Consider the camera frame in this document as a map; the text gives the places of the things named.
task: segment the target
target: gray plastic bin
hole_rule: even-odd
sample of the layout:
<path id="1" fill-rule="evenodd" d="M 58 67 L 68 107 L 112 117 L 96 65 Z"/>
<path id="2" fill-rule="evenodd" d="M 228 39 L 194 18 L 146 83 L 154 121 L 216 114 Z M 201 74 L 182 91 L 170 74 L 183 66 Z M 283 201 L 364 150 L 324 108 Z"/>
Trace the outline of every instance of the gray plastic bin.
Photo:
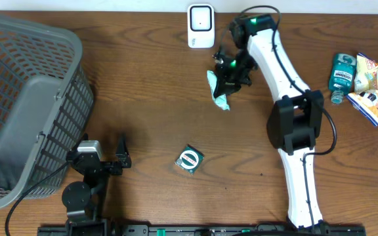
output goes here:
<path id="1" fill-rule="evenodd" d="M 82 45 L 65 29 L 0 16 L 0 208 L 65 163 L 93 94 Z M 28 198 L 47 197 L 65 170 Z"/>

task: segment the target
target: chip bag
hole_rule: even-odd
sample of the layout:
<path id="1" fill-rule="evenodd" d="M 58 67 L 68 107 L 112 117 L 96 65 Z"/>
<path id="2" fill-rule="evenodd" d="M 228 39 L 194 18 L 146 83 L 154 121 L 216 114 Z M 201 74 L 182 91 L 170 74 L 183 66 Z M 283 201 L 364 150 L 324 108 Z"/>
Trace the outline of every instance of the chip bag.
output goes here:
<path id="1" fill-rule="evenodd" d="M 378 126 L 378 90 L 369 90 L 360 93 L 351 92 L 346 98 L 374 126 Z"/>
<path id="2" fill-rule="evenodd" d="M 378 90 L 378 63 L 362 53 L 357 55 L 357 73 L 354 87 L 355 93 Z"/>

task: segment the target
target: light blue cloth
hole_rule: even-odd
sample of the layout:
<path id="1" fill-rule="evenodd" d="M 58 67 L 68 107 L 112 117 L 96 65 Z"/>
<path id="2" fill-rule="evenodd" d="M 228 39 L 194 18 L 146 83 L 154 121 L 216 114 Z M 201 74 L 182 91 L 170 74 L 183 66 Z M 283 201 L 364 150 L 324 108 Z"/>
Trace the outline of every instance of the light blue cloth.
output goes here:
<path id="1" fill-rule="evenodd" d="M 230 106 L 227 104 L 227 97 L 225 94 L 220 95 L 218 98 L 214 98 L 214 90 L 217 85 L 217 76 L 214 74 L 214 71 L 207 71 L 207 78 L 209 86 L 211 87 L 211 95 L 213 97 L 214 103 L 224 111 L 229 111 Z"/>

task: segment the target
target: white wall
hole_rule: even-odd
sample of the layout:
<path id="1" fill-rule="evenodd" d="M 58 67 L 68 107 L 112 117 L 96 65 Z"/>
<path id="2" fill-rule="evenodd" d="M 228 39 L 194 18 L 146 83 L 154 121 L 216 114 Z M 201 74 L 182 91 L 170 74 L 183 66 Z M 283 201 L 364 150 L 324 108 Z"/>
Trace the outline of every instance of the white wall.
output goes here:
<path id="1" fill-rule="evenodd" d="M 282 12 L 378 14 L 378 0 L 0 0 L 0 10 L 185 12 L 190 3 L 210 3 L 216 12 L 272 5 Z"/>

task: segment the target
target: wooden tabletop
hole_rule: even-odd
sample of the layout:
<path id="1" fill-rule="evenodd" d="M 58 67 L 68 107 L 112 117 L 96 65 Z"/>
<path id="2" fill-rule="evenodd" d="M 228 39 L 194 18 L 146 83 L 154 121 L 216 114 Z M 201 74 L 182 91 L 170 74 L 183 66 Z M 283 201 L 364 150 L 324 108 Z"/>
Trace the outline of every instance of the wooden tabletop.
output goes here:
<path id="1" fill-rule="evenodd" d="M 154 225 L 285 221 L 287 187 L 281 158 L 266 134 L 273 103 L 263 76 L 253 72 L 253 85 L 228 98 L 231 111 L 220 110 L 206 79 L 217 47 L 188 47 L 186 14 L 0 14 L 66 28 L 82 40 L 82 64 L 96 88 L 87 132 L 101 142 L 107 159 L 114 158 L 118 136 L 126 134 L 133 160 L 123 176 L 110 179 L 105 217 Z M 216 14 L 216 38 L 233 16 Z M 327 88 L 336 52 L 364 52 L 378 61 L 378 16 L 284 14 L 280 33 L 298 74 L 323 92 L 339 133 L 335 151 L 315 159 L 324 220 L 363 224 L 368 235 L 378 235 L 378 127 L 349 102 L 331 105 Z M 331 139 L 324 119 L 317 150 Z M 193 176 L 174 164 L 186 144 L 205 154 Z M 62 190 L 80 180 L 70 170 L 51 197 L 21 202 L 11 218 L 12 235 L 63 224 Z M 9 208 L 0 210 L 0 235 Z"/>

